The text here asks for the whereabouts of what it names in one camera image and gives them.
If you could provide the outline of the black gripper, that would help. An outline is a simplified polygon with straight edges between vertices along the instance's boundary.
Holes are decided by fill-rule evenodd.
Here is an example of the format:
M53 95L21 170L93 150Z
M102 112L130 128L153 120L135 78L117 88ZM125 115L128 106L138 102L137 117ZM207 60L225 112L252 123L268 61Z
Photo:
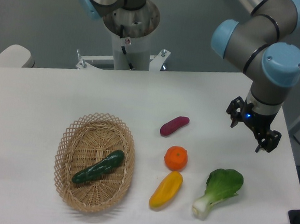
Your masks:
M230 102L226 113L230 115L231 128L239 122L244 122L254 133L258 142L256 153L261 150L270 153L278 146L282 135L270 128L278 113L278 105L263 104L254 98L246 98L244 102L239 96Z

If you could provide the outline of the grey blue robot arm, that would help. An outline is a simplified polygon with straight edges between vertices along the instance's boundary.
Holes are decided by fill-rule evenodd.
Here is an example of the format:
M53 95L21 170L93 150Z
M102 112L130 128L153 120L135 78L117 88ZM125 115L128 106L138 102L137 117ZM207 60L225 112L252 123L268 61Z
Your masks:
M150 35L160 12L150 0L79 0L91 19L101 19L111 33L117 70L160 71L169 52L151 58ZM225 20L214 31L212 49L252 81L245 99L235 98L227 113L231 125L243 122L257 149L273 151L281 133L270 125L300 78L300 49L282 38L300 27L300 0L239 0L251 19Z

